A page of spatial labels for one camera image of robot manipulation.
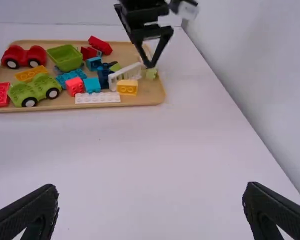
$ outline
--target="white table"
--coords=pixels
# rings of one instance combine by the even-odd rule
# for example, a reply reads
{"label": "white table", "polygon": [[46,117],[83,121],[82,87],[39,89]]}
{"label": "white table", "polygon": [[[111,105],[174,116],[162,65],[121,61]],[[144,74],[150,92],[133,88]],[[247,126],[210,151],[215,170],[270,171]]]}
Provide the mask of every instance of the white table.
{"label": "white table", "polygon": [[[90,35],[128,41],[122,26],[0,24],[0,58],[14,40]],[[55,240],[247,240],[248,181],[300,205],[181,28],[158,69],[167,93],[158,106],[1,113],[0,208],[52,183]]]}

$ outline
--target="blue lego brick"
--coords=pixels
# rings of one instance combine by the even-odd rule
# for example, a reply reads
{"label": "blue lego brick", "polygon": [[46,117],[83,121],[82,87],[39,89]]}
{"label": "blue lego brick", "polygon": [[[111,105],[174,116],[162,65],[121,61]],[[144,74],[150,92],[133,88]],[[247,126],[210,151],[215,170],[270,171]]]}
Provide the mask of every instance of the blue lego brick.
{"label": "blue lego brick", "polygon": [[96,70],[98,71],[98,70],[105,70],[105,69],[108,69],[110,67],[110,65],[109,65],[109,63],[106,63],[106,62],[104,62],[104,63],[102,63],[102,65],[101,66],[98,66],[97,68],[96,68]]}
{"label": "blue lego brick", "polygon": [[76,70],[59,75],[55,79],[58,81],[58,83],[61,85],[63,89],[66,89],[66,81],[70,79],[74,79],[76,77],[79,77],[83,80],[87,78],[87,75],[84,73],[84,71],[78,68]]}
{"label": "blue lego brick", "polygon": [[98,77],[101,89],[109,89],[108,75],[113,74],[114,71],[109,69],[98,70]]}
{"label": "blue lego brick", "polygon": [[85,91],[89,94],[100,93],[101,86],[97,77],[89,77],[83,79]]}
{"label": "blue lego brick", "polygon": [[97,68],[102,66],[101,57],[96,56],[96,57],[89,58],[85,60],[85,64],[90,71],[92,72],[97,71]]}
{"label": "blue lego brick", "polygon": [[78,76],[83,80],[87,78],[87,75],[85,74],[84,71],[82,71],[82,69],[78,68],[75,70],[76,74],[78,74]]}
{"label": "blue lego brick", "polygon": [[63,75],[57,76],[55,78],[57,82],[61,85],[61,87],[65,90],[66,89],[66,79]]}

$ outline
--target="wooden tray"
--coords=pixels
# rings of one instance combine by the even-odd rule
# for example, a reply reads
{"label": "wooden tray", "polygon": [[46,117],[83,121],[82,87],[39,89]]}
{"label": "wooden tray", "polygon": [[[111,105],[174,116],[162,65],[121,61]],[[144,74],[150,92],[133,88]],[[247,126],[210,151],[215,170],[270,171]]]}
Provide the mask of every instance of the wooden tray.
{"label": "wooden tray", "polygon": [[[118,61],[122,67],[126,67],[139,61],[139,54],[133,44],[130,42],[110,41],[109,42],[113,52],[109,56],[103,56],[103,63],[110,63]],[[32,45],[42,46],[44,49],[57,47],[64,44],[71,44],[80,49],[81,46],[88,46],[87,41],[79,40],[18,40],[11,43],[11,45],[19,45],[24,49],[29,49]],[[144,50],[150,56],[149,48],[144,45]],[[49,73],[56,76],[53,71],[54,63],[49,59],[46,65]],[[29,69],[28,67],[20,67],[19,69],[9,69],[0,66],[0,83],[2,82],[16,82],[18,81],[14,74]],[[86,67],[83,71],[88,77],[96,77],[96,72],[89,71]],[[43,111],[43,110],[60,110],[60,109],[82,109],[82,108],[102,108],[102,107],[122,107],[122,106],[141,106],[141,105],[158,105],[165,100],[165,89],[159,77],[149,80],[141,78],[138,80],[138,93],[137,96],[121,95],[121,102],[113,103],[90,103],[90,104],[75,104],[75,98],[68,95],[67,91],[61,92],[60,96],[54,100],[44,99],[41,100],[35,107],[15,107],[10,101],[9,106],[0,107],[0,112],[28,112],[28,111]]]}

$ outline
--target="white lego plate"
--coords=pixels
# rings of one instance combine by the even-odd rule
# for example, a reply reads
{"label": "white lego plate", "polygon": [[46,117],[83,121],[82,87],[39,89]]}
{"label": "white lego plate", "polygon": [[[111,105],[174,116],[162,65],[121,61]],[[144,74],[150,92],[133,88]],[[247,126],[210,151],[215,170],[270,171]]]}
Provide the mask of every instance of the white lego plate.
{"label": "white lego plate", "polygon": [[102,103],[120,103],[118,92],[100,92],[92,94],[77,93],[75,95],[75,104],[102,104]]}

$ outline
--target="white wall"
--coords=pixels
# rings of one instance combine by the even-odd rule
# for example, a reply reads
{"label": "white wall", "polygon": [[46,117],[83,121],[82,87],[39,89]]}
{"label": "white wall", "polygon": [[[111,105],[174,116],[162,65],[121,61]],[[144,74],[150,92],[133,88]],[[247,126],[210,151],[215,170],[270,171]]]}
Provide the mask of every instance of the white wall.
{"label": "white wall", "polygon": [[300,192],[300,0],[199,3],[187,33]]}
{"label": "white wall", "polygon": [[[0,0],[0,23],[121,25],[118,0]],[[181,18],[160,17],[164,25],[180,26]]]}

